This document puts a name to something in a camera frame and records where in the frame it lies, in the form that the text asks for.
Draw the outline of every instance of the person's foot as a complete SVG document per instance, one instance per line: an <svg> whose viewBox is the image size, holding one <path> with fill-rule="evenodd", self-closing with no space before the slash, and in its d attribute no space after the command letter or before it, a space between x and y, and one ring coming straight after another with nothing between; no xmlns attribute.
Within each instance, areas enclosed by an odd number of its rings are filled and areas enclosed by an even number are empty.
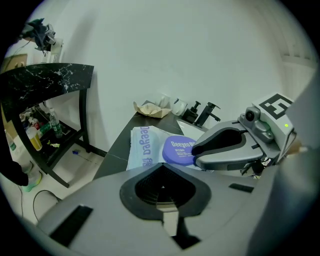
<svg viewBox="0 0 320 256"><path fill-rule="evenodd" d="M33 166L32 162L28 166L21 166L22 171L28 175L28 185L21 186L25 192L30 192L42 179L41 172L39 170L32 170Z"/></svg>

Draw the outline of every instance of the black soap dispenser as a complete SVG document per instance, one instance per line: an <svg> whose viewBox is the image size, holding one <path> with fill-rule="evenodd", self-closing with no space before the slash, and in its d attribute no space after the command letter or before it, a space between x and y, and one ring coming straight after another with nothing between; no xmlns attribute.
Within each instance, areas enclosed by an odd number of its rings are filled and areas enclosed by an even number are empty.
<svg viewBox="0 0 320 256"><path fill-rule="evenodd" d="M184 112L184 114L182 116L182 119L193 124L198 117L197 107L199 105L201 105L201 103L196 101L194 106L192 106L191 108L187 108L187 110Z"/></svg>

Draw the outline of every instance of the purple wipes lid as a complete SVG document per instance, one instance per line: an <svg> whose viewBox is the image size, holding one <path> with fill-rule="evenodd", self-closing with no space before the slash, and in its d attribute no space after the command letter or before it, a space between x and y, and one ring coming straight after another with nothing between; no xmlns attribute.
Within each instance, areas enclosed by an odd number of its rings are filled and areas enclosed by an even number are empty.
<svg viewBox="0 0 320 256"><path fill-rule="evenodd" d="M194 156L191 149L195 143L195 140L186 136L170 136L165 140L162 157L168 164L192 165Z"/></svg>

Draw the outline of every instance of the black pants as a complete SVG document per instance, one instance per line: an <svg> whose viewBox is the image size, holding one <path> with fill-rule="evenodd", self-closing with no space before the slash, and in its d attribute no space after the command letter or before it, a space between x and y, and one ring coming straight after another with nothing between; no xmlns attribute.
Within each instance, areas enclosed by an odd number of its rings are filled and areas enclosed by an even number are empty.
<svg viewBox="0 0 320 256"><path fill-rule="evenodd" d="M1 158L2 167L0 167L0 173L2 173L8 180L19 186L28 185L28 175L23 173L20 164L12 160L10 154L10 148L8 147L4 123L2 121L2 115L0 115L0 147L3 151L3 158Z"/></svg>

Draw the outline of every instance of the yellow cup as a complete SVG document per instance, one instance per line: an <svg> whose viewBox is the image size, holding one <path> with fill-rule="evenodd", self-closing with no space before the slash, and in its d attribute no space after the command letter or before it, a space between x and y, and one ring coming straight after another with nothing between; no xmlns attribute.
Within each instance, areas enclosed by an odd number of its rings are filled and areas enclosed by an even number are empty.
<svg viewBox="0 0 320 256"><path fill-rule="evenodd" d="M39 135L37 133L37 129L35 127L29 127L26 130L26 135L28 135L29 140L31 141L32 145L36 149L36 151L39 151L42 149L42 144L39 139Z"/></svg>

